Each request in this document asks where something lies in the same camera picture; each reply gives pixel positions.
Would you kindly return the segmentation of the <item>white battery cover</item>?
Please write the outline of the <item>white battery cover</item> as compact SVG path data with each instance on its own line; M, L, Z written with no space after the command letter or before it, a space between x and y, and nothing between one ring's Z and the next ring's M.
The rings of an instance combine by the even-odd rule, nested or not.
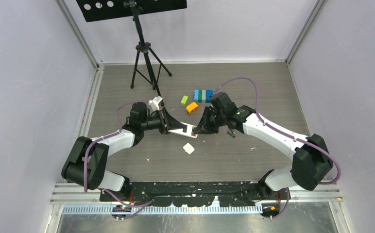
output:
M195 148L194 148L190 143L186 143L186 144L183 146L183 150L184 150L187 154L192 154L192 153L195 151Z

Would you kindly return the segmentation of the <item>black tripod stand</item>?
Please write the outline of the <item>black tripod stand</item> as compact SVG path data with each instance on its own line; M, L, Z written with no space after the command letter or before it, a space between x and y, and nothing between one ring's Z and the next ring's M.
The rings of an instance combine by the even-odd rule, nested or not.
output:
M142 8L137 4L137 2L135 0L125 0L123 2L123 6L125 8L130 8L130 10L132 12L133 22L135 23L136 31L137 31L137 34L138 34L138 37L139 37L139 42L136 45L137 53L136 53L136 59L135 59L133 76L132 76L130 88L131 89L134 88L135 80L136 80L136 74L138 73L142 78L144 78L152 86L152 89L155 90L159 96L162 96L162 94L159 90L159 86L158 86L158 79L159 79L159 76L160 76L160 71L163 68L170 77L172 76L172 73L166 68L166 66L163 64L163 62L159 59L159 57L153 51L153 49L151 48L151 43L146 42L145 39L144 39L142 26L141 26L141 23L140 23L140 20L139 20L139 15L141 13ZM152 63L150 61L149 52L152 52L153 56L155 57L155 59L159 63L159 70L158 70L157 76L155 75L155 73L153 71L153 66L152 66ZM140 57L141 53L144 56L144 60L145 60L145 64L146 64L146 67L147 67L149 78L147 78L145 75L143 75L140 72L140 70L138 69L138 62L139 62L139 57Z

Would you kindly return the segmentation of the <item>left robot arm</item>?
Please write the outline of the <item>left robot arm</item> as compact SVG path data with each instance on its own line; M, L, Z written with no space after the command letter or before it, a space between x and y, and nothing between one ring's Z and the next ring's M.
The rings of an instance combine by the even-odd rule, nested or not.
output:
M145 101L131 105L130 114L119 130L98 138L76 139L61 170L63 179L81 185L85 191L108 189L117 200L127 200L131 193L129 179L106 170L108 157L136 146L145 131L159 130L161 134L187 131L188 126L172 117L166 108L151 111Z

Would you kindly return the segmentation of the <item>green toy brick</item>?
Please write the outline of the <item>green toy brick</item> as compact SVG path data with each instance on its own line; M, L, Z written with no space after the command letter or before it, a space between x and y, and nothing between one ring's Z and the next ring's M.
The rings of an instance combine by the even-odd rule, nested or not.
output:
M188 102L189 96L184 95L180 101L181 105L186 105Z

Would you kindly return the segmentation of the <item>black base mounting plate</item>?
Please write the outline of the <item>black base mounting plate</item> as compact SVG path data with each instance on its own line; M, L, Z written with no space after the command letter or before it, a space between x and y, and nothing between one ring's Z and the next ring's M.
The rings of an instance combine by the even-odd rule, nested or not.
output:
M216 202L220 207L247 207L266 200L278 203L286 200L285 189L263 193L257 183L239 182L131 182L124 190L113 192L121 201L135 204L152 201L155 207L208 207Z

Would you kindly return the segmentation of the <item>white remote with red keypad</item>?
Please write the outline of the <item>white remote with red keypad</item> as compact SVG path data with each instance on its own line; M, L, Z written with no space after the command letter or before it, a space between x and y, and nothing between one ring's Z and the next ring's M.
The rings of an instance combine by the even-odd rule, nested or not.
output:
M182 128L169 130L169 132L189 138L197 138L197 134L193 132L196 126L184 122L182 122L182 125Z

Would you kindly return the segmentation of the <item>orange toy brick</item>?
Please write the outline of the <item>orange toy brick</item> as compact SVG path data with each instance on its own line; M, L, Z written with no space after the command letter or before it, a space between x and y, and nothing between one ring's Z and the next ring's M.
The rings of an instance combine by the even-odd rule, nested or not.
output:
M199 108L199 105L196 102L192 102L192 103L190 103L189 105L186 106L186 111L189 114L193 114L194 112L197 111L198 108Z

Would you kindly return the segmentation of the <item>black perforated plate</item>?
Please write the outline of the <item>black perforated plate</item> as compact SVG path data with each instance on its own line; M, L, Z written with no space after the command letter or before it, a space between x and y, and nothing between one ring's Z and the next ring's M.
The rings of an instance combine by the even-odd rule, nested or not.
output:
M76 0L86 22L187 8L186 0Z

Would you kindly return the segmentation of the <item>blue green toy block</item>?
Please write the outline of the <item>blue green toy block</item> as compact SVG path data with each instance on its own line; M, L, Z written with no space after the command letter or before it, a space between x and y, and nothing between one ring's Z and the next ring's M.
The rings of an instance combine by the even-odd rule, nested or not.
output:
M210 98L213 95L211 89L195 89L193 93L193 101L196 103L210 103Z

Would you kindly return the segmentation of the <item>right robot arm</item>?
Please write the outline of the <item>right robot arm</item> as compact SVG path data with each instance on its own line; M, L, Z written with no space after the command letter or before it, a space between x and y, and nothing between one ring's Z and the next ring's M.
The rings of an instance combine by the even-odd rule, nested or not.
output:
M258 181L261 197L272 199L279 190L297 185L312 191L333 168L321 136L289 131L249 106L237 107L224 92L213 95L210 103L193 130L195 134L215 134L220 127L227 126L268 143L291 160L289 167L270 170Z

